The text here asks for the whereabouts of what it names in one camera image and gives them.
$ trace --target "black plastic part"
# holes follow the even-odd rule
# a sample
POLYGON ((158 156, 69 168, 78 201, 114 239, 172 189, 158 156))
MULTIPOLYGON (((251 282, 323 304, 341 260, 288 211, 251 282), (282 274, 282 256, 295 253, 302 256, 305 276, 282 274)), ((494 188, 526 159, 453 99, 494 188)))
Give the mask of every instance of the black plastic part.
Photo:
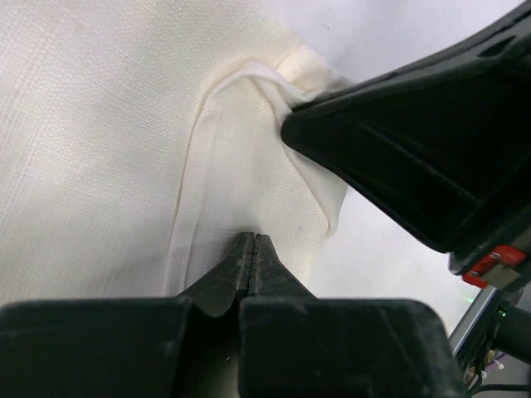
POLYGON ((191 307, 152 298, 0 308, 0 396, 170 396, 191 307))
POLYGON ((314 297, 280 262, 268 235, 259 235, 256 241, 256 267, 249 286, 250 296, 314 297))
POLYGON ((221 317, 236 298, 247 296, 255 235, 241 233, 227 257, 179 296, 187 296, 208 316, 221 317))
MULTIPOLYGON (((440 54, 295 109, 281 136, 424 244, 457 251, 461 273, 474 264, 465 247, 485 255, 497 227, 531 216, 530 76, 527 1, 440 54)), ((496 245, 531 226, 517 224, 496 245)))
POLYGON ((439 318, 400 300, 245 299, 242 398, 462 397, 439 318))
POLYGON ((531 365, 531 313, 511 307, 502 317, 494 346, 531 365))
POLYGON ((317 300, 266 235, 239 235, 176 298, 0 308, 1 397, 221 397, 238 386, 244 398, 464 396, 430 309, 317 300))

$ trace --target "wrinkled fabric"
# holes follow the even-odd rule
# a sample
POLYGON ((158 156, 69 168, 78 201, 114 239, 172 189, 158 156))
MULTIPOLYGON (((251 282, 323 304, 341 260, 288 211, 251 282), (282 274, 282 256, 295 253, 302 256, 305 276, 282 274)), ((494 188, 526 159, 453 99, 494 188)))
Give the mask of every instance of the wrinkled fabric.
POLYGON ((0 303, 172 295, 240 231, 307 281, 346 186, 291 152, 340 84, 250 1, 5 0, 0 303))

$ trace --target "fabric fold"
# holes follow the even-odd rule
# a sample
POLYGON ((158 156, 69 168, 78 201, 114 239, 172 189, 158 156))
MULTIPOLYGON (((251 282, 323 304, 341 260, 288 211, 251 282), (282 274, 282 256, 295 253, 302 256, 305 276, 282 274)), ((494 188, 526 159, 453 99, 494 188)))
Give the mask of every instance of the fabric fold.
POLYGON ((240 231, 308 279, 344 184, 278 126, 338 82, 260 1, 2 5, 0 304, 177 294, 240 231))

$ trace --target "cable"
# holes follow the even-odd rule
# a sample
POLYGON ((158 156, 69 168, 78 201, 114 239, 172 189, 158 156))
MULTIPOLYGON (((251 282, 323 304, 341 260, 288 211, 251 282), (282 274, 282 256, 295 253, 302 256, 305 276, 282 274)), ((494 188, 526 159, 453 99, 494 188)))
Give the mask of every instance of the cable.
POLYGON ((522 391, 531 392, 531 384, 485 384, 479 386, 472 395, 479 394, 486 391, 522 391))
POLYGON ((483 375, 481 375, 481 371, 476 368, 475 374, 477 375, 477 379, 475 380, 475 383, 470 387, 468 390, 469 396, 474 396, 478 392, 480 392, 481 383, 483 382, 483 375))

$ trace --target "garment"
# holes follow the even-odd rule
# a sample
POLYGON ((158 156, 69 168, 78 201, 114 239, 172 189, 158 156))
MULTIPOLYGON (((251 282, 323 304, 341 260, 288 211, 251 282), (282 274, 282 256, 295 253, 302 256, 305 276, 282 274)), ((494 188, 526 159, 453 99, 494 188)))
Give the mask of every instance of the garment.
POLYGON ((3 0, 0 303, 178 294, 240 231, 307 281, 346 186, 292 153, 340 80, 258 2, 3 0))

